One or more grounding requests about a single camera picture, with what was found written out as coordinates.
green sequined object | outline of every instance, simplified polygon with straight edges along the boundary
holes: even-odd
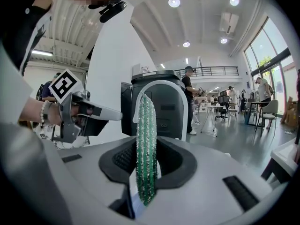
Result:
[[[155,196],[157,179],[156,114],[150,98],[142,95],[136,132],[136,183],[141,201],[147,206]]]

round ceiling light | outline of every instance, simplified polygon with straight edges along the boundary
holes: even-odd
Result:
[[[232,6],[237,6],[240,3],[240,0],[229,0]]]
[[[182,46],[189,47],[191,44],[189,42],[185,42]]]
[[[227,39],[227,38],[221,39],[221,43],[222,43],[222,44],[225,44],[225,43],[227,43],[227,42],[228,42],[228,39]]]
[[[169,5],[173,8],[176,8],[180,5],[180,0],[169,0]]]

floor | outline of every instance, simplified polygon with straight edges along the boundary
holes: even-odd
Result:
[[[206,114],[201,112],[197,114],[201,125],[192,124],[197,135],[187,135],[187,142],[210,147],[224,153],[230,153],[231,157],[243,165],[251,168],[257,174],[261,175],[270,160],[271,151],[279,145],[282,145],[296,137],[285,134],[285,131],[291,129],[286,125],[280,124],[280,118],[277,119],[277,128],[274,133],[275,122],[272,123],[270,132],[267,134],[265,129],[260,137],[260,128],[255,133],[255,127],[244,124],[244,115],[239,114],[237,120],[231,117],[225,122],[218,119],[216,123],[217,137],[211,134],[200,133],[206,119]],[[212,130],[212,121],[207,119],[203,130]]]

fluorescent light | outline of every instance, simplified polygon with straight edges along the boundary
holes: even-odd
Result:
[[[43,52],[43,51],[38,51],[38,50],[32,50],[33,54],[39,54],[39,55],[44,55],[44,56],[49,56],[52,57],[53,54],[51,52]]]
[[[237,6],[239,4],[240,0],[229,0],[229,2],[232,6]]]
[[[189,47],[191,44],[189,42],[185,42],[182,46]]]
[[[223,38],[223,39],[221,39],[221,43],[222,43],[222,44],[225,44],[225,43],[227,43],[227,41],[228,41],[228,40],[227,40],[227,38]]]
[[[173,8],[176,8],[180,5],[180,0],[169,0],[169,5]]]

black metal railing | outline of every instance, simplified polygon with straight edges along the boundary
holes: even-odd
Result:
[[[238,76],[238,67],[195,67],[192,77],[202,76]],[[184,69],[175,70],[181,78],[184,76]]]

